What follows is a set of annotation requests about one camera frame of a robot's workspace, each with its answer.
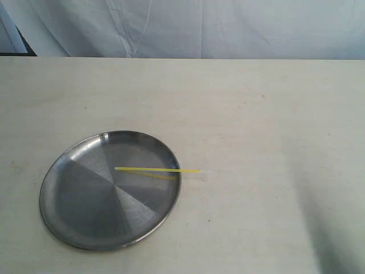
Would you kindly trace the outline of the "white backdrop cloth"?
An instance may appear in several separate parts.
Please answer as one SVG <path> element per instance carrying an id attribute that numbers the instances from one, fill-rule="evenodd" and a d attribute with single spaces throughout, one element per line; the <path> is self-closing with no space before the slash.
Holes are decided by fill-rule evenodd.
<path id="1" fill-rule="evenodd" d="M 2 1 L 39 56 L 363 59 L 363 1 Z"/>

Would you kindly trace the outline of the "round stainless steel plate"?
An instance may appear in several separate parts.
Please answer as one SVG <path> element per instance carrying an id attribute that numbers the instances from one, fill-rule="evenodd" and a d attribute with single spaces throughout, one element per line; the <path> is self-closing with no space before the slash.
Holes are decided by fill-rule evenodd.
<path id="1" fill-rule="evenodd" d="M 62 153 L 40 188 L 39 209 L 60 241 L 91 251 L 144 239 L 177 202 L 179 172 L 118 171 L 115 167 L 180 168 L 171 149 L 136 131 L 89 137 Z"/>

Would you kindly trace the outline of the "dark frame behind table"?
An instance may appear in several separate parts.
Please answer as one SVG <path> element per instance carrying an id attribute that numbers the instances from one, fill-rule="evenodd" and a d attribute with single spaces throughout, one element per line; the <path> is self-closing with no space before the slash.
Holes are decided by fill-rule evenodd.
<path id="1" fill-rule="evenodd" d="M 36 53 L 27 43 L 16 24 L 1 3 L 0 52 L 1 56 L 36 57 Z"/>

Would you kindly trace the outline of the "thin yellow stick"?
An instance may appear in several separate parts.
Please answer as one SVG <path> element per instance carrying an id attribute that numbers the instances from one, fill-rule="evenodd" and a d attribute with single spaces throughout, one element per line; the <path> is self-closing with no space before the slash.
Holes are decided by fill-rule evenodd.
<path id="1" fill-rule="evenodd" d="M 208 174 L 207 170 L 189 170 L 179 168 L 143 168 L 143 167 L 115 167 L 118 171 L 151 171 L 151 172 L 179 172 L 179 173 L 194 173 L 194 174 Z"/>

